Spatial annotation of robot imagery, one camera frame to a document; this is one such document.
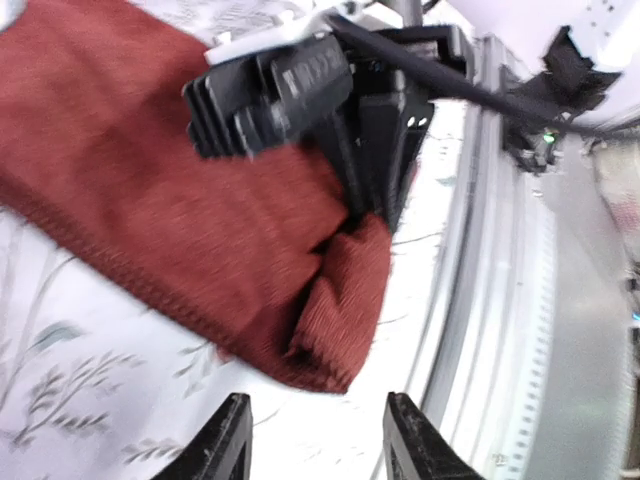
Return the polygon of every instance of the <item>white floral tablecloth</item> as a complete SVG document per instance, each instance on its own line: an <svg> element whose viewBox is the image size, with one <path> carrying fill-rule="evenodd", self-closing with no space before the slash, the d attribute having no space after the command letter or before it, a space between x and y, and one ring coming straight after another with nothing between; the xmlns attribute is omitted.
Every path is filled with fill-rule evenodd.
<svg viewBox="0 0 640 480"><path fill-rule="evenodd" d="M290 4L133 3L205 42ZM434 14L459 18L446 6ZM231 392L251 395L253 480L369 478L381 452L386 394L404 390L424 327L464 113L463 103L438 104L395 237L374 345L345 396L287 388L218 355L2 210L0 479L147 480Z"/></svg>

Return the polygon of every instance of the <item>red towel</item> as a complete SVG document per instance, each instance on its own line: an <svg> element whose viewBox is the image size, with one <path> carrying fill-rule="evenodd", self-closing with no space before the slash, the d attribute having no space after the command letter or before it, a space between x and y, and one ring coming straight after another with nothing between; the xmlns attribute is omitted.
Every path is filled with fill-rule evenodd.
<svg viewBox="0 0 640 480"><path fill-rule="evenodd" d="M180 92L204 51L124 1L30 0L0 34L0 201L273 378L345 392L380 313L388 230L371 215L341 233L317 152L199 161Z"/></svg>

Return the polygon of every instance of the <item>metal frame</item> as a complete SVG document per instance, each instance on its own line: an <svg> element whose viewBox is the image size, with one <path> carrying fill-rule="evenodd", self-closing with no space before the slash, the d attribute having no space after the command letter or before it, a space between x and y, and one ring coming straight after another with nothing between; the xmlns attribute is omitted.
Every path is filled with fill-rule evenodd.
<svg viewBox="0 0 640 480"><path fill-rule="evenodd" d="M581 147L569 139L563 175L542 182L558 218L557 313L529 478L617 480L632 425L628 262Z"/></svg>
<svg viewBox="0 0 640 480"><path fill-rule="evenodd" d="M463 151L460 156L457 185L447 221L447 230L438 259L436 278L431 289L429 311L425 331L414 360L410 381L406 391L412 398L422 398L425 380L431 377L438 346L442 339L449 305L454 294L455 282L460 264L460 255L465 242L466 223L471 197L470 190L475 183L474 138L479 134L480 109L471 106L467 112Z"/></svg>
<svg viewBox="0 0 640 480"><path fill-rule="evenodd" d="M422 25L421 0L381 0L380 3L402 15L405 27Z"/></svg>
<svg viewBox="0 0 640 480"><path fill-rule="evenodd" d="M640 123L640 106L631 107L614 118L600 123L600 128L627 128L635 127Z"/></svg>
<svg viewBox="0 0 640 480"><path fill-rule="evenodd" d="M483 41L480 55L486 88L500 88L502 65L522 74L496 38ZM466 221L455 234L464 239L456 247L455 287L446 294L450 304L441 302L440 316L429 319L430 327L443 327L422 407L481 474L518 480L535 439L550 358L555 224L536 194L539 180L502 151L501 117L479 116L475 134L465 139L473 158ZM434 306L440 296L435 292Z"/></svg>

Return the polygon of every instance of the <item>black cable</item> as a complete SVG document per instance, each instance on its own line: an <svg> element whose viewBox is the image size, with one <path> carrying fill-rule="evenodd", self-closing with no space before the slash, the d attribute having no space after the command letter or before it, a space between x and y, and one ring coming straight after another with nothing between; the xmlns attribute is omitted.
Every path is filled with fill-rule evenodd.
<svg viewBox="0 0 640 480"><path fill-rule="evenodd" d="M535 99L490 92L471 84L466 78L434 60L425 60L381 35L365 30L338 14L328 14L326 23L346 43L393 65L415 82L432 86L449 97L468 100L513 118L523 125L551 128L561 133L577 133L603 139L640 140L630 132L602 130L595 126L550 118Z"/></svg>
<svg viewBox="0 0 640 480"><path fill-rule="evenodd" d="M433 7L435 7L439 3L440 3L440 0L429 0L427 3L422 5L422 14L426 15L431 10L433 10Z"/></svg>

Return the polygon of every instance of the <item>black bracket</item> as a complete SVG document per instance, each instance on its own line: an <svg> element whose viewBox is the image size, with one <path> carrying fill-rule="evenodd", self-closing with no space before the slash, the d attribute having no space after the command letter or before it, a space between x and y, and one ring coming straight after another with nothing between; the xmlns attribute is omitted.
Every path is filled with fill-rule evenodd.
<svg viewBox="0 0 640 480"><path fill-rule="evenodd" d="M503 67L503 91L535 99L551 118L572 120L600 105L605 91L621 74L594 70L591 59L580 55L570 31L568 26L558 31L543 57L545 71L526 82ZM503 125L503 148L522 170L538 175L556 164L561 156L558 144L562 136L558 132L535 129L514 119L505 118Z"/></svg>
<svg viewBox="0 0 640 480"><path fill-rule="evenodd" d="M378 34L422 59L474 74L473 50L456 26L388 29ZM380 214L395 232L417 170L417 156L435 106L436 88L418 85L379 59L343 45L353 71L353 93L318 122L314 137L343 185L351 216Z"/></svg>
<svg viewBox="0 0 640 480"><path fill-rule="evenodd" d="M252 429L249 396L232 393L153 480L249 480ZM483 480L404 393L387 397L383 449L389 480Z"/></svg>

